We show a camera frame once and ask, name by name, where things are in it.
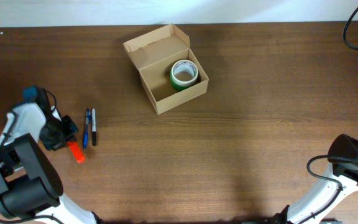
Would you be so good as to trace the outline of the black permanent marker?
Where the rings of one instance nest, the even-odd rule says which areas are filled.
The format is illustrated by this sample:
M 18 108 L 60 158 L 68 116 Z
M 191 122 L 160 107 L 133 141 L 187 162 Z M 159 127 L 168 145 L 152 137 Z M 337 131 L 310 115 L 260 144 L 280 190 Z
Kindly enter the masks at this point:
M 91 119 L 92 119 L 92 145 L 97 145 L 97 129 L 96 129 L 96 110 L 95 108 L 91 109 Z

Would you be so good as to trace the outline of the orange utility knife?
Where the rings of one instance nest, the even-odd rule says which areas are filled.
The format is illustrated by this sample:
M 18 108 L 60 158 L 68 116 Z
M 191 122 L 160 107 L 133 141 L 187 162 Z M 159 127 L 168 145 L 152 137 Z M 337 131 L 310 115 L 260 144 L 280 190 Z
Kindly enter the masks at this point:
M 85 161 L 85 156 L 82 153 L 78 143 L 76 141 L 68 141 L 67 145 L 71 151 L 71 153 L 73 154 L 73 157 L 75 158 L 75 160 L 77 161 L 77 163 L 81 164 Z

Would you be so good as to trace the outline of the white masking tape roll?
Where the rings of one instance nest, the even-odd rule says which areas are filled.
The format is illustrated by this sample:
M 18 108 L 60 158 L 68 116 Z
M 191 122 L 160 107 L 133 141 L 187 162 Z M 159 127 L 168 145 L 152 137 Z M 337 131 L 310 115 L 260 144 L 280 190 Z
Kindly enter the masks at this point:
M 170 80 L 176 90 L 184 90 L 198 79 L 198 67 L 191 60 L 179 60 L 170 70 Z

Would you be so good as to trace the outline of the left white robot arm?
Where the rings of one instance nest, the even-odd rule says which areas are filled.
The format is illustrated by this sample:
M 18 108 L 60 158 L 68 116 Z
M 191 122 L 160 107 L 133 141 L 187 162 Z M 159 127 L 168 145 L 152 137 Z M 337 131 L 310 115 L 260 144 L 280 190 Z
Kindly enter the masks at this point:
M 78 163 L 85 161 L 78 128 L 62 116 L 52 93 L 38 86 L 23 91 L 23 101 L 6 113 L 0 135 L 0 223 L 103 223 L 63 191 L 58 172 L 43 153 L 69 148 Z

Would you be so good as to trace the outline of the brown cardboard box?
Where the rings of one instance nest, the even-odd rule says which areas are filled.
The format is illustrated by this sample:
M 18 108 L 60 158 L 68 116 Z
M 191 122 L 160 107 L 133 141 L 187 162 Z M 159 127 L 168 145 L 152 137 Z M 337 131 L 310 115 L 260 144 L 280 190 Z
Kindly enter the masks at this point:
M 190 38 L 176 25 L 169 24 L 123 43 L 139 71 L 142 86 L 157 114 L 205 94 L 209 78 L 191 50 Z M 198 67 L 196 83 L 177 91 L 170 81 L 170 70 L 179 60 L 191 60 Z

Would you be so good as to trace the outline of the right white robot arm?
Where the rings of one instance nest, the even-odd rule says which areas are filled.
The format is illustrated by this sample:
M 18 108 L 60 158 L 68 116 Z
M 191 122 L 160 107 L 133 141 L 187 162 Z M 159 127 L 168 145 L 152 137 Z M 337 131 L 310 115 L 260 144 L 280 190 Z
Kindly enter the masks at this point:
M 317 183 L 265 223 L 323 223 L 335 206 L 358 191 L 358 139 L 340 134 L 328 153 L 312 157 L 306 168 Z

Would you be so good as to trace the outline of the green tape roll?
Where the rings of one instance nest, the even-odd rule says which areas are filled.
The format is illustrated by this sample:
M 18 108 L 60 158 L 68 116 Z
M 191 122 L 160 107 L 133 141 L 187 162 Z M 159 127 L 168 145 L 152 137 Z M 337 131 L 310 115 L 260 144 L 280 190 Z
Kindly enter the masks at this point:
M 191 67 L 172 68 L 170 81 L 174 89 L 182 91 L 194 85 L 198 79 L 198 70 Z

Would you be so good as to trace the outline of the blue ballpoint pen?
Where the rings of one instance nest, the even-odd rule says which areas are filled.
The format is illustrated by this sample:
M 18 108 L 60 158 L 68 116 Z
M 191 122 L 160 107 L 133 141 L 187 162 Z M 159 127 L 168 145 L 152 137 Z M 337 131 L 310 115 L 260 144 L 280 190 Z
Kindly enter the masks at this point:
M 88 146 L 88 139 L 89 139 L 88 128 L 90 125 L 90 121 L 91 121 L 91 112 L 87 108 L 86 113 L 85 113 L 85 125 L 84 125 L 84 133 L 83 133 L 83 149 L 84 150 Z

